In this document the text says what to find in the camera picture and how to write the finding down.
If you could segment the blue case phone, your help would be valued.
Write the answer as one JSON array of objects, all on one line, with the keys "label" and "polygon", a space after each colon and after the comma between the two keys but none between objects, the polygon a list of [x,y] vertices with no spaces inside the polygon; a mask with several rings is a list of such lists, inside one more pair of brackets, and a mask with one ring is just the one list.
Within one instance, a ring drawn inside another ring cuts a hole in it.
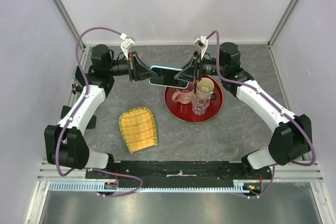
[{"label": "blue case phone", "polygon": [[149,83],[155,86],[186,89],[188,85],[191,84],[191,79],[181,79],[181,77],[179,76],[179,73],[185,69],[186,67],[173,68],[153,65],[150,67],[150,70],[155,72],[158,76],[155,78],[151,78],[149,80]]}]

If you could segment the black round base phone stand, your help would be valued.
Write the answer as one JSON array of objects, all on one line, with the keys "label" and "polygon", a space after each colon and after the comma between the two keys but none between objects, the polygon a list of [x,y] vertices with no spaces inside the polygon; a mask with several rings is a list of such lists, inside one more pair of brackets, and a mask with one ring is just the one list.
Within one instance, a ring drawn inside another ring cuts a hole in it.
[{"label": "black round base phone stand", "polygon": [[81,93],[82,92],[82,86],[79,83],[73,83],[71,85],[71,92],[73,94]]}]

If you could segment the black phone teal case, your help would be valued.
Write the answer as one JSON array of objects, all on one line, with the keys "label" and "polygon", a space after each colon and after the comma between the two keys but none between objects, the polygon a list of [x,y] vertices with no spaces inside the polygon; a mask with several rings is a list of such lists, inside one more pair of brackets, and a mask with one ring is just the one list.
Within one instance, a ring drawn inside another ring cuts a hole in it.
[{"label": "black phone teal case", "polygon": [[83,77],[82,72],[80,71],[79,66],[76,66],[73,71],[73,79],[76,83],[78,83],[80,86],[85,86],[85,79]]}]

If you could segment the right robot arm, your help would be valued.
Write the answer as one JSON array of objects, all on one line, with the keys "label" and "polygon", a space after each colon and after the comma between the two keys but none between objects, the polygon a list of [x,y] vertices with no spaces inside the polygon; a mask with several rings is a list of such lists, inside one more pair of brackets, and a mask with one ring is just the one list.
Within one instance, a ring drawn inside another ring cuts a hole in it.
[{"label": "right robot arm", "polygon": [[174,78],[185,82],[202,79],[202,74],[217,75],[223,87],[234,97],[247,104],[272,130],[268,146],[242,158],[241,174],[254,178],[261,168],[271,165],[285,166],[294,163],[311,166],[316,161],[312,144],[311,120],[305,114],[296,115],[268,95],[240,65],[240,51],[232,42],[217,46],[216,58],[205,59],[207,47],[196,42],[196,51],[190,62],[178,71]]}]

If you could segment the black folding phone stand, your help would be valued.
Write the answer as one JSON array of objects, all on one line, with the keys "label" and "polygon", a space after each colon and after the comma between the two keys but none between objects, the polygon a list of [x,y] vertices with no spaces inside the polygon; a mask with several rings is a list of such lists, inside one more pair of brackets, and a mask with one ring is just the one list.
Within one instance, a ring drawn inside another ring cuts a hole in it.
[{"label": "black folding phone stand", "polygon": [[[60,114],[60,122],[64,120],[67,115],[70,115],[71,107],[64,105]],[[86,130],[94,129],[96,127],[97,116],[93,115],[90,117],[90,120],[86,123]]]}]

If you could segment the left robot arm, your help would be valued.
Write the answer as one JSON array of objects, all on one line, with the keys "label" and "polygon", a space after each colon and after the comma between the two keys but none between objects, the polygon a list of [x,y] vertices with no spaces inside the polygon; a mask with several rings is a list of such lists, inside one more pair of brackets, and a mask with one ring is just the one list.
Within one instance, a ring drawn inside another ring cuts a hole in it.
[{"label": "left robot arm", "polygon": [[109,95],[115,76],[140,81],[156,78],[158,74],[143,63],[135,51],[126,58],[115,59],[113,50],[103,44],[92,48],[91,62],[88,73],[75,71],[80,79],[79,99],[72,107],[63,107],[58,124],[45,128],[46,156],[50,164],[72,169],[97,168],[103,178],[111,178],[115,173],[113,157],[90,150],[84,139],[85,130],[95,128],[94,113]]}]

